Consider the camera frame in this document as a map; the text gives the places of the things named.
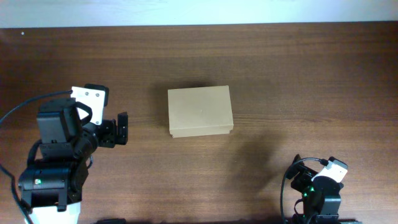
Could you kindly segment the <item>brown cardboard box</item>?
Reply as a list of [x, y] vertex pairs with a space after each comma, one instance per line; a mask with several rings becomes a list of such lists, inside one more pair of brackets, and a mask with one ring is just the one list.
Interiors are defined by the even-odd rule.
[[173, 138], [229, 134], [234, 128], [228, 85], [169, 90], [168, 109]]

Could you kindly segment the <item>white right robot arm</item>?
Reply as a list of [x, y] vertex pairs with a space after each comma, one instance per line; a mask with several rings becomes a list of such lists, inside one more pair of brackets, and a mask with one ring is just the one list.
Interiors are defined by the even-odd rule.
[[[302, 158], [298, 154], [287, 168], [282, 178], [280, 190], [280, 212], [283, 223], [338, 223], [338, 210], [341, 205], [340, 190], [342, 180], [348, 172], [348, 165], [335, 157], [319, 159]], [[285, 181], [292, 182], [290, 187], [301, 194], [295, 202], [291, 221], [284, 215], [283, 195]], [[297, 204], [303, 205], [303, 212], [297, 211]]]

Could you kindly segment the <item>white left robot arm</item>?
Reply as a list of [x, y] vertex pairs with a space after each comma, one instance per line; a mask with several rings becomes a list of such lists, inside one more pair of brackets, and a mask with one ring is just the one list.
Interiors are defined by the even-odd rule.
[[93, 153], [127, 143], [126, 112], [101, 124], [92, 123], [92, 116], [89, 106], [73, 98], [40, 106], [40, 139], [30, 149], [18, 181], [26, 223], [77, 223]]

